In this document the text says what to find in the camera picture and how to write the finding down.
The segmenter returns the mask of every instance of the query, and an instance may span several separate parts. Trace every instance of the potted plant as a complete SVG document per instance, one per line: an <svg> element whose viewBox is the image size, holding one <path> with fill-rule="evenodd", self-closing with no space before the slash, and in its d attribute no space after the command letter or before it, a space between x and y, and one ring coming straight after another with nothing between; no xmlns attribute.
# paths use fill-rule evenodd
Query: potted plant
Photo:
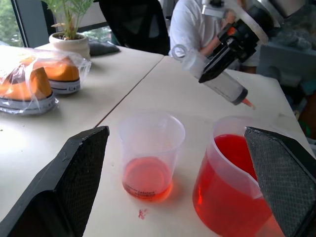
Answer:
<svg viewBox="0 0 316 237"><path fill-rule="evenodd" d="M49 42L57 50L76 52L90 59L89 40L79 34L79 24L91 7L93 0L42 0L54 14L57 24L52 27L62 27L63 32L54 33Z"/></svg>

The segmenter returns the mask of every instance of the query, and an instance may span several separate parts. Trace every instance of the white plant pot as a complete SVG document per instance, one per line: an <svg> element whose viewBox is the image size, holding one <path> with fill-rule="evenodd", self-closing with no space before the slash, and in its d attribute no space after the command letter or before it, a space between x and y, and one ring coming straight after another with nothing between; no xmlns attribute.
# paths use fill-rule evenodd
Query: white plant pot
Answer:
<svg viewBox="0 0 316 237"><path fill-rule="evenodd" d="M63 40L55 38L54 36L62 34L59 33L53 33L49 37L50 44L57 50L61 51L69 51L69 52L75 52L79 53L82 57L90 60L90 47L89 47L89 40L86 36L83 34L77 33L77 35L81 36L81 39L75 39L75 40Z"/></svg>

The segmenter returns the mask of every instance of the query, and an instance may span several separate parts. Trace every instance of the syringe tip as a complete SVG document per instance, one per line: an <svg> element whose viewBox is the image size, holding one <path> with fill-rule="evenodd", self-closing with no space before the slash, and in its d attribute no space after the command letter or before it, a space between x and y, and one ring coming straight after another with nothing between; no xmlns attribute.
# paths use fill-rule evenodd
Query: syringe tip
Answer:
<svg viewBox="0 0 316 237"><path fill-rule="evenodd" d="M244 103L245 105L251 107L253 110L256 109L256 107L255 107L247 98L245 98L245 99L243 100L243 103Z"/></svg>

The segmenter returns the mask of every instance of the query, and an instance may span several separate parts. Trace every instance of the plastic bag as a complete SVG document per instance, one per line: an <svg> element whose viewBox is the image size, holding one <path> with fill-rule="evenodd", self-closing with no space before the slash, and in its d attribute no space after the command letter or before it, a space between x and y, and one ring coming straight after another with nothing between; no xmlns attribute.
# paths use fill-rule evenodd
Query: plastic bag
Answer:
<svg viewBox="0 0 316 237"><path fill-rule="evenodd" d="M78 91L91 62L77 53L0 46L0 111L43 114Z"/></svg>
<svg viewBox="0 0 316 237"><path fill-rule="evenodd" d="M299 50L316 50L316 6L306 5L286 19L273 41Z"/></svg>

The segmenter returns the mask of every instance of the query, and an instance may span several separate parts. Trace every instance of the white shirt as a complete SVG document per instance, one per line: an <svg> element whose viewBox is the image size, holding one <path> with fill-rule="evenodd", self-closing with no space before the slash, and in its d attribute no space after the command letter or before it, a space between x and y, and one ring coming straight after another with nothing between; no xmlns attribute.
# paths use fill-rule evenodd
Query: white shirt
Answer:
<svg viewBox="0 0 316 237"><path fill-rule="evenodd" d="M202 0L179 0L171 19L170 49L176 44L182 44L187 49L199 51L221 32L221 27L221 19L202 14ZM258 66L259 56L260 52L257 51L243 65Z"/></svg>

